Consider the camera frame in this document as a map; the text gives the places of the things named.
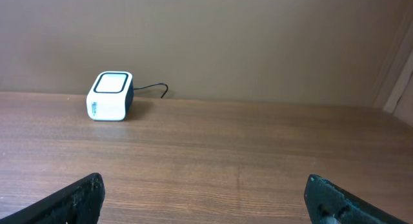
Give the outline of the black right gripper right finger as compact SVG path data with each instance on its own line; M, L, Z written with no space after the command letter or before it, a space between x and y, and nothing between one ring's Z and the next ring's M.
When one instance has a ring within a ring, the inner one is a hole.
M309 175L304 200L312 223L406 224L317 174Z

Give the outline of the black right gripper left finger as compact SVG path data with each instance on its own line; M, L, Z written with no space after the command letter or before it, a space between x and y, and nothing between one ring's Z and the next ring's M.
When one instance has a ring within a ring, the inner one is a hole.
M97 224L105 199L103 178L92 173L1 219L1 224Z

